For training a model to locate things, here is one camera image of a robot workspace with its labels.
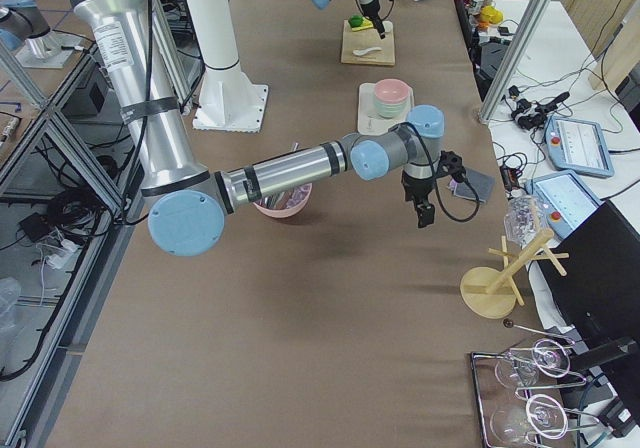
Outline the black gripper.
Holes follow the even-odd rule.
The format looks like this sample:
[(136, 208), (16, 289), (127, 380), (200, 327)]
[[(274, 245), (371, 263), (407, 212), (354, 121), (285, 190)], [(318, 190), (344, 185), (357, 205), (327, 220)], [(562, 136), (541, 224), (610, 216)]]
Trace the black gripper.
[(415, 178), (405, 171), (401, 175), (401, 184), (405, 193), (405, 201), (415, 206), (419, 228), (432, 225), (435, 220), (435, 206), (429, 201), (434, 190), (434, 178)]
[(384, 21), (381, 19), (380, 15), (380, 0), (358, 0), (358, 3), (364, 16), (372, 22), (379, 37), (384, 39), (386, 31)]

